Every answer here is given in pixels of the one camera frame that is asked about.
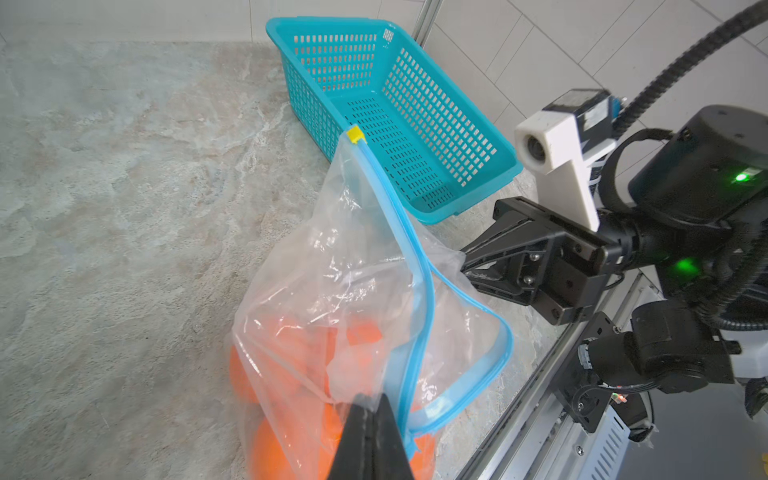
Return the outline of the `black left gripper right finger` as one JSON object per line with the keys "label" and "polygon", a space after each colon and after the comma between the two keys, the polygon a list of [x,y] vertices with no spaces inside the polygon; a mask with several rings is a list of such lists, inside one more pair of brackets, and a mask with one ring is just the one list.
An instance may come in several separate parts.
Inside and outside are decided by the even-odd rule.
{"label": "black left gripper right finger", "polygon": [[371,469],[376,480],[414,479],[386,394],[381,396],[373,416]]}

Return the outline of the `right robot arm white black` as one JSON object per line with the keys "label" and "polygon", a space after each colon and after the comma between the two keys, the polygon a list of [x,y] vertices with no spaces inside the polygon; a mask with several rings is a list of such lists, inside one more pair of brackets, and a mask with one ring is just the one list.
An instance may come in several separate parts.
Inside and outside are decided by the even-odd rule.
{"label": "right robot arm white black", "polygon": [[625,333],[579,342],[555,382],[571,418],[594,432],[612,395],[694,392],[767,373],[742,339],[767,328],[767,118],[702,108],[676,131],[634,124],[695,66],[765,23],[759,1],[667,66],[629,105],[572,89],[519,124],[517,155],[538,198],[503,199],[466,246],[480,292],[579,323],[632,269],[658,272],[663,297]]}

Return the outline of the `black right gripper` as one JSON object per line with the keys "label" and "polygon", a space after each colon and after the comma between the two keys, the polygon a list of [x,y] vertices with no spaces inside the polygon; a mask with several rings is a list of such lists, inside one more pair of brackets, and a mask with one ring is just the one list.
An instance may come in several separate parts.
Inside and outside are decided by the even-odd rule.
{"label": "black right gripper", "polygon": [[462,249],[461,271],[478,292],[530,306],[552,325],[586,322],[636,256],[630,218],[598,214],[592,232],[523,197],[499,200],[494,223]]}

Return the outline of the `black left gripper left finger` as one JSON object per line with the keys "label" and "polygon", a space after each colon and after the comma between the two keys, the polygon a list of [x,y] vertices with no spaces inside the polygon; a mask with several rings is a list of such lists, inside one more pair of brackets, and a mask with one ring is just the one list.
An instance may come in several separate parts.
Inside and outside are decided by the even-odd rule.
{"label": "black left gripper left finger", "polygon": [[375,411],[372,399],[358,394],[344,424],[327,480],[372,479]]}

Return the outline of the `clear zip-top bag blue seal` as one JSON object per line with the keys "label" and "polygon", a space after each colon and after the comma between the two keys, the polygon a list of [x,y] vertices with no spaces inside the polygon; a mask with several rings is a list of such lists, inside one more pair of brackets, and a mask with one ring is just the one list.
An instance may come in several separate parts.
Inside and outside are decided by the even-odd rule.
{"label": "clear zip-top bag blue seal", "polygon": [[[262,421],[295,397],[332,405],[343,428],[354,401],[324,390],[327,329],[353,315],[383,335],[376,411],[386,394],[408,457],[415,437],[457,418],[502,372],[514,350],[510,326],[480,299],[450,249],[406,210],[362,130],[339,137],[311,217],[277,243],[252,280],[232,327],[244,365],[263,382],[246,404],[245,458]],[[411,417],[421,382],[429,402]]]}

